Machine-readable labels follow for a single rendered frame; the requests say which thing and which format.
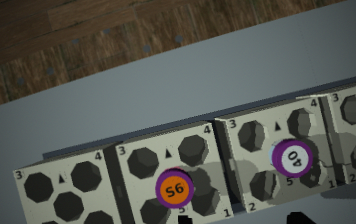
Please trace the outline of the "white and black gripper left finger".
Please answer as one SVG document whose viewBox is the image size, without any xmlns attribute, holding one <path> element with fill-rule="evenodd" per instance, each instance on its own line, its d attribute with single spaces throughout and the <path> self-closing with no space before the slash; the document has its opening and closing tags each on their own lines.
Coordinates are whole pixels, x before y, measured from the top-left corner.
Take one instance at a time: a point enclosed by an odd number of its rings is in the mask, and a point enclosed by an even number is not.
<svg viewBox="0 0 356 224">
<path fill-rule="evenodd" d="M 192 218 L 188 218 L 188 215 L 178 215 L 178 224 L 193 224 Z"/>
</svg>

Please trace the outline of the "purple tube cap with white dot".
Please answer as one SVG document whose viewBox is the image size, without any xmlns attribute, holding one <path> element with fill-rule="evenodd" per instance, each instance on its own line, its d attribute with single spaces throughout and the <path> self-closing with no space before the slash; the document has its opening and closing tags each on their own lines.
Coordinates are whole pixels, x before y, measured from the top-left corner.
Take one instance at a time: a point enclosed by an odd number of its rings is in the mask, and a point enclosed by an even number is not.
<svg viewBox="0 0 356 224">
<path fill-rule="evenodd" d="M 313 154 L 304 142 L 280 139 L 271 146 L 268 152 L 270 163 L 279 173 L 289 178 L 299 178 L 310 170 Z"/>
</svg>

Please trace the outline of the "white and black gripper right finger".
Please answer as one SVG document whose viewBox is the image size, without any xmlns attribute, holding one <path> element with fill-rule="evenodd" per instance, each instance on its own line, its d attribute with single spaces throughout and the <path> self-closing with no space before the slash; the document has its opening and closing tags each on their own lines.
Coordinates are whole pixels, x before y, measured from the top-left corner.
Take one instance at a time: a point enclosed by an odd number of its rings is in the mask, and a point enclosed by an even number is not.
<svg viewBox="0 0 356 224">
<path fill-rule="evenodd" d="M 302 212 L 291 212 L 287 215 L 287 224 L 316 224 Z"/>
</svg>

